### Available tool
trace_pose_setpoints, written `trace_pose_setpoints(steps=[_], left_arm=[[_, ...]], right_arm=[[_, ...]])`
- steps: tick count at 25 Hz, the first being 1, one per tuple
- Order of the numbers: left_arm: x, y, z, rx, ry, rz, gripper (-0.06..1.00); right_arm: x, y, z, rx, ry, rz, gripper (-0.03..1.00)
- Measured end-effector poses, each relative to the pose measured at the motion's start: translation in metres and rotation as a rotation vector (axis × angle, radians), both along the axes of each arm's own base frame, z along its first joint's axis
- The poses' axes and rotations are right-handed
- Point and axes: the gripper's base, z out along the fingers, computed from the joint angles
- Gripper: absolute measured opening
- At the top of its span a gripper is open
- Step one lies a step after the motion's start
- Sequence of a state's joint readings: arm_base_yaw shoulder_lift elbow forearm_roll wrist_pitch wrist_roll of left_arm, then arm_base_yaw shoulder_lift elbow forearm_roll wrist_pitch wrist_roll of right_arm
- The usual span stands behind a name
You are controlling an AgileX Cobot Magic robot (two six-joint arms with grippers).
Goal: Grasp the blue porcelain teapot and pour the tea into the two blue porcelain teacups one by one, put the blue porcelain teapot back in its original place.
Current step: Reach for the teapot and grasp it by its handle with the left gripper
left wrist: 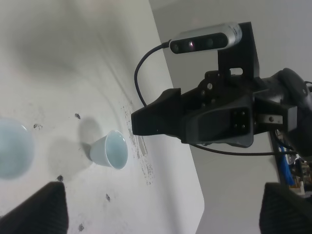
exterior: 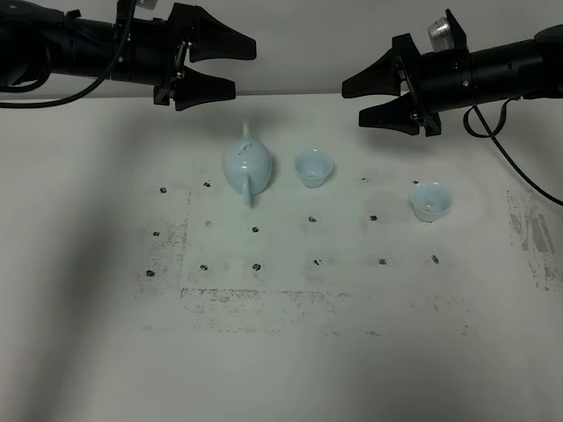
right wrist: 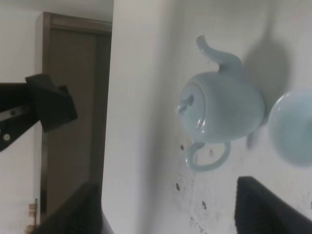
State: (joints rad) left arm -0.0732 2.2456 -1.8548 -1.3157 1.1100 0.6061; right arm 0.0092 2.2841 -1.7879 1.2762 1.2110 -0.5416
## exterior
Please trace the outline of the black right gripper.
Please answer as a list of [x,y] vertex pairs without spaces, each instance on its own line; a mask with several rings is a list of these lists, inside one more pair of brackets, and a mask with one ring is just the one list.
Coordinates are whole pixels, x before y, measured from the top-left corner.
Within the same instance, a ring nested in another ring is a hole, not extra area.
[[453,48],[422,55],[409,34],[392,39],[392,48],[341,86],[343,98],[374,95],[399,97],[361,110],[359,126],[388,129],[406,135],[442,132],[439,113],[471,102],[470,53],[466,36],[452,36]]

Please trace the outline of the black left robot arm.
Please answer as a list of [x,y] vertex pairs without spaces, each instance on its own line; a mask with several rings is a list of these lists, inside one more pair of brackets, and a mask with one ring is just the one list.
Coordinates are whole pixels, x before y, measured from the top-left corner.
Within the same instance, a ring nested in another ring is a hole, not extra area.
[[24,94],[53,74],[91,79],[81,91],[56,100],[3,102],[3,109],[64,106],[86,97],[106,80],[149,85],[157,105],[176,110],[233,100],[236,85],[202,74],[186,62],[212,59],[253,61],[254,39],[235,31],[198,5],[175,3],[168,18],[135,17],[153,1],[119,1],[113,23],[81,12],[58,11],[29,1],[1,3],[1,91]]

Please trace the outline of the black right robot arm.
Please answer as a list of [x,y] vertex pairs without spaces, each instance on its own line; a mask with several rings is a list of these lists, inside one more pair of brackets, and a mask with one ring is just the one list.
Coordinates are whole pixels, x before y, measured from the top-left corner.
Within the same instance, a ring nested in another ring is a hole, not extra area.
[[510,98],[561,98],[561,26],[477,52],[461,42],[421,54],[410,34],[394,37],[378,61],[342,83],[343,98],[392,98],[361,110],[360,127],[434,136],[442,132],[441,112]]

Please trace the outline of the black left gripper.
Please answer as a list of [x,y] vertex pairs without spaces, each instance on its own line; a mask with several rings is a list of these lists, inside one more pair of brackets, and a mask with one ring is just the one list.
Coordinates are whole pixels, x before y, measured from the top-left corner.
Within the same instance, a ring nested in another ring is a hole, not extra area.
[[117,3],[117,36],[126,44],[114,70],[114,78],[153,87],[156,105],[168,106],[173,99],[176,111],[193,106],[233,100],[236,85],[221,77],[204,75],[184,67],[189,61],[212,59],[253,61],[256,41],[226,26],[197,5],[175,3],[168,19],[135,18],[125,28],[130,8],[137,1]]

